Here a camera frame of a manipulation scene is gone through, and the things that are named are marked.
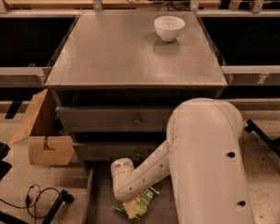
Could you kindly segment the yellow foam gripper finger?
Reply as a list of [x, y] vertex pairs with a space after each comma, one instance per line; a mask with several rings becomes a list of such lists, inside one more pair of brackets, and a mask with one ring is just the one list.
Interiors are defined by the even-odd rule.
[[123, 203], [125, 211], [129, 219], [134, 219], [137, 216], [138, 211], [138, 198], [135, 197], [132, 200]]

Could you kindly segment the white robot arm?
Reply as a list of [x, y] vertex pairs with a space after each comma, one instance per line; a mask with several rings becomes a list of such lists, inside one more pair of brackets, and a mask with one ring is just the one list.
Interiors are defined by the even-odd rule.
[[111, 164], [116, 199], [130, 202], [169, 176], [179, 224], [255, 224], [239, 146], [243, 129], [229, 102], [182, 103], [169, 118], [165, 141], [138, 167], [127, 158]]

